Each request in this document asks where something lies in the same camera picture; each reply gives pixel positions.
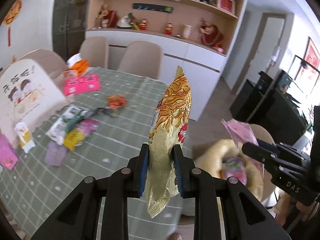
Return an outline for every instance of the red tassel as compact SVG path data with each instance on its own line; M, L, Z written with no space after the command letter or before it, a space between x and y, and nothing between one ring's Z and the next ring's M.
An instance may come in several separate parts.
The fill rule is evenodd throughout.
M8 47L11 46L11 28L8 26Z

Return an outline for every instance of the chinese knot decoration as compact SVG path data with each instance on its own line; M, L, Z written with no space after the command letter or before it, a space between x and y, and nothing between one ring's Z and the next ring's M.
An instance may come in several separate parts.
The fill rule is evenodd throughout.
M11 46L11 23L17 18L19 12L21 11L21 8L22 1L16 0L2 22L3 24L8 26L8 47Z

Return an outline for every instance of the pink box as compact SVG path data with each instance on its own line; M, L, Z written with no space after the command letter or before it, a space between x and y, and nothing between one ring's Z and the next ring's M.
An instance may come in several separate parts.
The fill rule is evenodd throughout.
M64 85L65 96L84 92L97 91L100 89L99 75L88 75L68 79Z
M12 148L6 136L0 135L0 164L3 167L12 170L16 163L18 162L18 157L16 156L16 151Z

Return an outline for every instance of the red picture frame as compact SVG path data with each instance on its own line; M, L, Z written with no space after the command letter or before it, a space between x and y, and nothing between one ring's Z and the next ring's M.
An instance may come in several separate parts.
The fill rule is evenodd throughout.
M226 10L232 14L236 12L236 1L235 0L217 0L217 7Z

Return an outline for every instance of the red logo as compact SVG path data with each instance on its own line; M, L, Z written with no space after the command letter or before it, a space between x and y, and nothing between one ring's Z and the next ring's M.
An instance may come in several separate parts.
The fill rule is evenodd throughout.
M186 131L187 131L187 124L188 124L188 123L185 123L185 124L182 125L182 127L181 127L180 132L178 133L178 136L179 136L178 142L181 142L181 143L184 142L184 137L186 136Z

